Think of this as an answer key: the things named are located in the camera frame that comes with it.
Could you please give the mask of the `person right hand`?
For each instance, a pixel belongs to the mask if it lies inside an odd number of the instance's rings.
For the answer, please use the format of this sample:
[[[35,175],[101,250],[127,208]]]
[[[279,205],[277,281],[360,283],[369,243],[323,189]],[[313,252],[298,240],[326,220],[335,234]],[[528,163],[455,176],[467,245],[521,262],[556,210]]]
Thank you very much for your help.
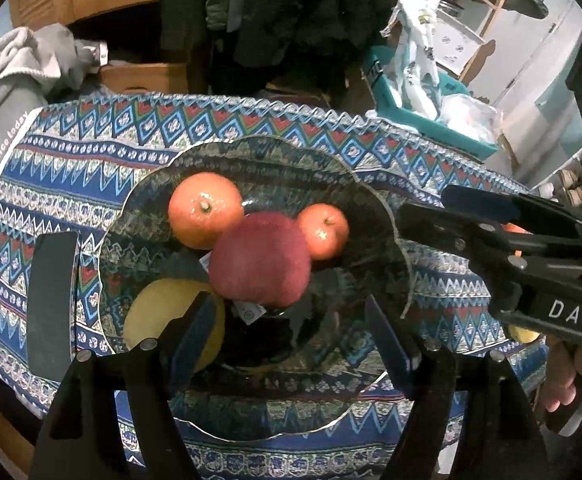
[[[540,392],[540,403],[546,411],[553,413],[568,406],[576,398],[576,375],[582,376],[582,347],[571,354],[558,338],[547,336],[549,348],[546,377]]]

